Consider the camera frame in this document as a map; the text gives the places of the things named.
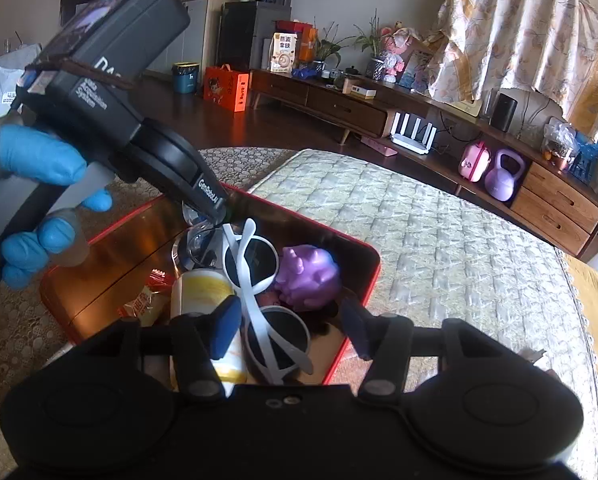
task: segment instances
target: gloved hand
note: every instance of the gloved hand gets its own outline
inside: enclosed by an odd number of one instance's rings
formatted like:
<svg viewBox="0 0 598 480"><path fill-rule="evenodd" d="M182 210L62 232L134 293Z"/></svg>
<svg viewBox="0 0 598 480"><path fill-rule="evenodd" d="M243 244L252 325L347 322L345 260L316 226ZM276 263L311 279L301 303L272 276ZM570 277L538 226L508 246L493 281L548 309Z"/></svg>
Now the gloved hand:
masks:
<svg viewBox="0 0 598 480"><path fill-rule="evenodd" d="M18 124L0 127L0 176L15 173L57 186L78 182L86 172L86 161L71 145ZM94 211L107 211L112 197L102 189L82 202ZM34 233L9 236L1 245L6 260L3 280L12 288L23 288L32 275L48 263L48 253L58 254L72 245L75 232L62 218L50 218Z"/></svg>

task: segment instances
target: tray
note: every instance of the tray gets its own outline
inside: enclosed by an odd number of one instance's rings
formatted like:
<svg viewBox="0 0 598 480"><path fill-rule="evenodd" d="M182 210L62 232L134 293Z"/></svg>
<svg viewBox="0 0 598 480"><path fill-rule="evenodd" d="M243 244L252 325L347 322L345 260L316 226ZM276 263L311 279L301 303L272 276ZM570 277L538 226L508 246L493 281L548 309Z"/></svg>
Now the tray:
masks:
<svg viewBox="0 0 598 480"><path fill-rule="evenodd" d="M380 257L370 245L298 213L224 185L230 216L257 222L257 234L281 253L286 246L312 244L332 254L344 287L366 304L377 281ZM77 267L53 267L41 281L43 303L73 342L80 342L118 319L117 309L140 293L152 269L174 273L175 238L187 228L181 205L160 196L136 209L90 240L90 255ZM314 373L294 377L304 384L330 381L346 348L335 318L326 335L313 335Z"/></svg>

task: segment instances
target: drawer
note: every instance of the drawer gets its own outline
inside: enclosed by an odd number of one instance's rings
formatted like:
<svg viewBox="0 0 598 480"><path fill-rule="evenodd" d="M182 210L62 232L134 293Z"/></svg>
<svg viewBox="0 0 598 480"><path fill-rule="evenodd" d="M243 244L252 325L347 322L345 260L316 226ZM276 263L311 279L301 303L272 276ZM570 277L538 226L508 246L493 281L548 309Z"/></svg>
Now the drawer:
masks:
<svg viewBox="0 0 598 480"><path fill-rule="evenodd" d="M564 213L587 233L593 232L597 226L598 207L536 162L528 170L523 186Z"/></svg>
<svg viewBox="0 0 598 480"><path fill-rule="evenodd" d="M557 211L535 193L520 187L515 201L510 207L519 216L563 245L572 254L579 254L590 235Z"/></svg>
<svg viewBox="0 0 598 480"><path fill-rule="evenodd" d="M260 72L258 70L252 72L250 89L303 106L305 106L305 101L308 97L308 85L306 83L300 83L286 76L270 72Z"/></svg>
<svg viewBox="0 0 598 480"><path fill-rule="evenodd" d="M387 113L355 98L310 88L307 107L345 121L352 126L352 130L357 126L360 133L367 132L377 137L383 134Z"/></svg>

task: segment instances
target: table leg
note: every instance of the table leg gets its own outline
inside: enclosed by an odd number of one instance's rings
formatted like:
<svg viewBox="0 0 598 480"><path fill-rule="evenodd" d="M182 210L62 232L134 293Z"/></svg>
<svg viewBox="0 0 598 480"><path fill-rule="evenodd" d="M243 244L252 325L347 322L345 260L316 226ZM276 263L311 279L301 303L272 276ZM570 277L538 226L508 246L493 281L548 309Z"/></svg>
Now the table leg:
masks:
<svg viewBox="0 0 598 480"><path fill-rule="evenodd" d="M340 146L343 146L346 142L346 139L348 139L348 135L350 133L350 130L348 130L348 128L346 128L345 130L343 130L343 136L341 137L341 140L339 142Z"/></svg>

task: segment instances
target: cabinet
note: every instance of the cabinet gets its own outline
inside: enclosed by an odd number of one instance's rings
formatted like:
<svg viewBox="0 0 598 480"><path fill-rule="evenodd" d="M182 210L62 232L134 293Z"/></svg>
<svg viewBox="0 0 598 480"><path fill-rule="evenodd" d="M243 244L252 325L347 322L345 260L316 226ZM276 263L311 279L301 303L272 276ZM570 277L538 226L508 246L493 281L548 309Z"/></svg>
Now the cabinet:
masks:
<svg viewBox="0 0 598 480"><path fill-rule="evenodd" d="M207 66L215 64L221 7L237 0L188 0L184 2L190 25L146 70L157 76L170 76L172 63L190 61L201 64L199 81Z"/></svg>
<svg viewBox="0 0 598 480"><path fill-rule="evenodd" d="M190 16L190 25L167 46L155 59L148 70L170 74L173 63L192 61L201 63L204 58L205 22L208 19L208 0L185 2Z"/></svg>
<svg viewBox="0 0 598 480"><path fill-rule="evenodd" d="M265 95L343 127L342 143L350 131L374 137L377 144L444 177L444 185L453 186L455 195L514 222L574 256L586 250L598 232L598 197L590 187L557 171L533 148L482 120L399 86L362 79L362 86L377 90L375 99L361 100L327 89L319 80L301 81L264 70L251 72L250 89L254 107L259 96ZM528 172L511 200L500 202L486 191L482 180L470 182L461 177L457 171L459 161L451 155L435 150L420 155L393 144L389 130L396 112L425 118L431 108L435 115L443 113L455 123L469 124L474 137L481 134L492 152L511 148L524 158ZM441 130L445 124L435 126Z"/></svg>

